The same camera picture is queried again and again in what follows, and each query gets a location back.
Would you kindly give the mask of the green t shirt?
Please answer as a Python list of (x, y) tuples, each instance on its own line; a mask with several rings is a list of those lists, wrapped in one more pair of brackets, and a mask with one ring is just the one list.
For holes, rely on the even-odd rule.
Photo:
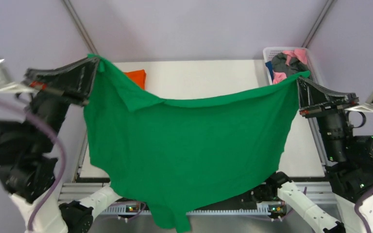
[(161, 228), (190, 230), (187, 212), (240, 195), (279, 168), (299, 109), (298, 79), (195, 100), (163, 99), (100, 59), (84, 108), (90, 162), (120, 196), (145, 202)]

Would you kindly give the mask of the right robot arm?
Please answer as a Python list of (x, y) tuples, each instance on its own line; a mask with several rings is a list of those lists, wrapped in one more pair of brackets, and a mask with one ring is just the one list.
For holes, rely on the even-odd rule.
[(373, 233), (373, 135), (355, 136), (351, 112), (373, 113), (373, 91), (359, 103), (355, 93), (327, 89), (299, 78), (300, 115), (315, 118), (324, 152), (332, 165), (325, 171), (341, 219), (329, 215), (299, 190), (285, 173), (266, 180), (271, 200), (287, 203), (317, 233)]

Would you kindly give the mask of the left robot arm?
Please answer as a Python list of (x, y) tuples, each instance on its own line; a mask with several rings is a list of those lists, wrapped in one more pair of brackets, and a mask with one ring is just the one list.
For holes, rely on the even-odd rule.
[(0, 93), (31, 98), (24, 109), (0, 100), (1, 108), (25, 116), (23, 122), (0, 120), (0, 183), (29, 233), (86, 233), (119, 199), (108, 186), (63, 204), (53, 193), (66, 169), (58, 133), (70, 105), (88, 104), (100, 61), (93, 56), (55, 69), (29, 68), (17, 83), (0, 58)]

